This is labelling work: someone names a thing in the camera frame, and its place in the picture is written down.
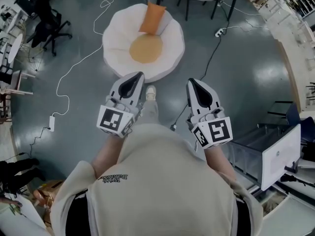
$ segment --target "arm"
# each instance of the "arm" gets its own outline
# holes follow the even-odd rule
[[[1,197],[0,198],[0,203],[9,204],[9,205],[16,205],[18,207],[22,206],[22,204],[20,202],[14,201],[14,200],[11,200],[11,199],[8,199],[8,198],[5,198],[5,197]]]
[[[210,168],[229,176],[233,180],[236,180],[234,169],[223,154],[221,146],[205,149],[205,155],[207,164]]]
[[[62,235],[66,230],[65,226],[68,223],[65,221],[68,220],[69,211],[70,217],[74,213],[82,214],[84,212],[88,212],[87,208],[84,210],[82,207],[82,202],[87,202],[86,196],[84,199],[82,198],[76,200],[76,205],[73,206],[72,204],[75,196],[79,193],[84,194],[87,192],[89,186],[92,185],[97,180],[97,178],[99,178],[105,171],[117,163],[123,143],[124,140],[121,138],[111,135],[108,136],[105,145],[102,147],[92,163],[90,164],[85,161],[79,162],[75,169],[68,176],[66,181],[61,186],[51,207],[50,219],[56,235]],[[76,210],[77,206],[80,206],[79,213]]]
[[[113,135],[108,136],[106,143],[91,163],[95,171],[96,179],[99,178],[110,167],[117,164],[123,144],[123,138]]]

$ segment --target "concrete floor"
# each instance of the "concrete floor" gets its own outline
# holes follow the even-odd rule
[[[71,21],[69,32],[73,38],[57,41],[57,56],[46,52],[37,78],[26,83],[33,96],[13,96],[13,132],[20,152],[30,150],[29,144],[40,135],[42,127],[49,123],[54,111],[64,112],[66,98],[56,96],[56,87],[73,64],[101,46],[101,36],[93,32],[93,21],[104,10],[103,0],[52,0],[51,6]],[[115,0],[95,24],[95,30],[103,32],[113,14],[145,0]],[[214,20],[210,14],[214,2],[205,6],[191,1],[189,20],[185,21],[186,0],[179,7],[177,0],[164,0],[162,5],[182,26],[186,43],[184,56],[176,69],[163,79],[153,83],[157,87],[160,121],[170,126],[187,103],[186,82],[190,77],[200,78],[208,59],[218,44],[214,33],[226,27],[227,21],[221,8]],[[250,14],[257,11],[249,0],[237,0],[236,8]],[[252,24],[264,24],[260,16],[249,16],[234,11],[230,26],[243,25],[248,19]],[[56,115],[55,132],[44,130],[42,139],[33,146],[32,155],[41,161],[41,169],[48,178],[64,178],[80,160],[91,161],[103,145],[106,134],[96,128],[101,104],[117,79],[106,66],[102,51],[74,67],[59,88],[60,94],[70,96],[70,109],[64,116]],[[253,128],[266,114],[275,100],[291,100],[290,85],[276,41],[268,29],[257,28],[250,32],[229,29],[215,53],[204,82],[213,87],[230,116],[234,136]],[[186,109],[177,123],[177,130],[194,144],[185,119]]]

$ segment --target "black cable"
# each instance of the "black cable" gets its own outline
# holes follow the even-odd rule
[[[222,34],[225,36],[225,35],[227,34],[227,29],[228,29],[228,27],[229,27],[229,25],[230,25],[230,21],[229,21],[229,19],[228,19],[228,17],[227,17],[227,13],[226,13],[226,11],[225,11],[225,9],[223,8],[222,5],[221,5],[221,8],[222,8],[222,10],[223,10],[223,12],[224,12],[224,14],[225,14],[226,20],[227,20],[227,26],[226,26],[226,29],[225,29],[225,33],[222,32]]]
[[[210,62],[211,62],[211,60],[212,60],[214,54],[216,53],[216,51],[217,51],[217,49],[218,49],[218,47],[219,47],[219,45],[221,44],[221,41],[222,41],[221,36],[219,36],[219,38],[220,38],[220,41],[218,42],[216,48],[215,48],[214,51],[212,52],[211,57],[209,58],[208,63],[207,63],[207,66],[206,66],[205,74],[200,78],[200,80],[202,80],[202,79],[203,79],[204,77],[206,77],[206,75],[207,75],[208,68],[209,68],[209,64],[210,64]],[[184,109],[182,110],[182,112],[179,114],[179,116],[176,118],[175,122],[171,125],[171,130],[174,131],[174,130],[176,129],[176,128],[175,128],[175,125],[176,125],[178,119],[181,117],[181,115],[182,115],[183,112],[185,111],[185,109],[186,109],[187,106],[188,106],[188,103],[186,104],[186,106],[184,107]]]
[[[10,158],[6,159],[5,161],[10,160],[11,158],[16,157],[16,156],[18,156],[18,155],[24,155],[24,154],[26,154],[26,153],[20,153],[20,154],[17,154],[17,155],[15,155],[15,156],[12,156],[12,157],[10,157]]]
[[[281,182],[299,182],[299,183],[304,184],[304,186],[308,185],[308,186],[310,186],[310,187],[315,188],[315,183],[308,183],[308,182],[305,182],[305,181],[303,181],[303,180],[300,180],[300,179],[296,178],[295,176],[288,175],[288,174],[284,174],[284,175],[280,178],[280,181],[281,181]]]
[[[218,42],[217,47],[215,48],[215,50],[213,51],[211,57],[209,58],[208,63],[207,63],[207,66],[206,66],[205,74],[200,78],[200,81],[201,81],[204,77],[206,77],[207,72],[208,72],[208,68],[209,68],[210,61],[212,60],[213,55],[216,53],[217,49],[219,48],[219,45],[221,44],[222,38],[221,38],[221,36],[219,36],[219,38],[220,38],[220,41]]]
[[[41,130],[40,136],[34,137],[34,142],[33,142],[32,144],[30,144],[31,150],[30,150],[29,153],[27,153],[27,155],[29,155],[29,158],[32,158],[33,145],[35,144],[36,139],[37,139],[37,138],[38,138],[38,139],[41,139],[41,136],[42,136],[43,131],[44,131],[45,129],[50,129],[50,127],[43,127],[43,129]]]
[[[228,19],[228,16],[227,16],[227,13],[226,13],[225,9],[222,7],[222,5],[221,5],[220,7],[222,8],[222,10],[223,10],[223,12],[224,12],[224,14],[225,14],[225,17],[226,17],[226,19],[227,19],[227,26],[226,26],[226,29],[225,29],[225,33],[222,33],[222,34],[225,36],[225,35],[227,34],[227,29],[228,29],[228,27],[229,27],[229,25],[230,25],[230,21],[229,21],[229,19]],[[217,45],[217,47],[215,48],[215,50],[212,52],[212,55],[211,55],[211,57],[209,58],[209,61],[208,61],[207,66],[206,66],[205,74],[201,77],[200,80],[202,80],[204,77],[206,77],[207,72],[208,72],[208,68],[209,68],[209,64],[210,64],[210,62],[211,62],[211,60],[212,60],[212,57],[213,57],[213,55],[216,53],[216,51],[217,51],[219,45],[221,44],[222,39],[221,39],[221,36],[219,36],[219,37],[220,37],[220,41],[218,42],[218,45]],[[176,123],[177,123],[179,117],[183,114],[183,112],[185,111],[185,109],[186,109],[187,106],[188,106],[188,104],[186,104],[186,106],[184,107],[184,109],[182,110],[182,112],[181,112],[181,113],[179,114],[179,116],[176,118],[175,122],[171,125],[171,130],[174,131],[174,130],[176,129],[174,126],[176,125]]]

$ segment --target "person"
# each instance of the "person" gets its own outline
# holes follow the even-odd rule
[[[17,193],[19,189],[27,185],[35,177],[45,181],[45,177],[38,168],[29,170],[21,175],[17,175],[21,171],[30,169],[34,165],[38,165],[39,161],[34,158],[20,160],[14,163],[0,161],[0,182],[2,182],[2,198],[0,202],[6,203],[8,200],[3,199],[3,193]]]
[[[52,205],[56,235],[254,236],[262,207],[237,181],[220,147],[206,162],[160,125],[149,86],[125,139],[110,135],[91,162],[81,161]]]

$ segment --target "hand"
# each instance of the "hand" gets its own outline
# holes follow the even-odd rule
[[[13,201],[13,205],[16,205],[17,207],[22,207],[23,205],[19,201]]]

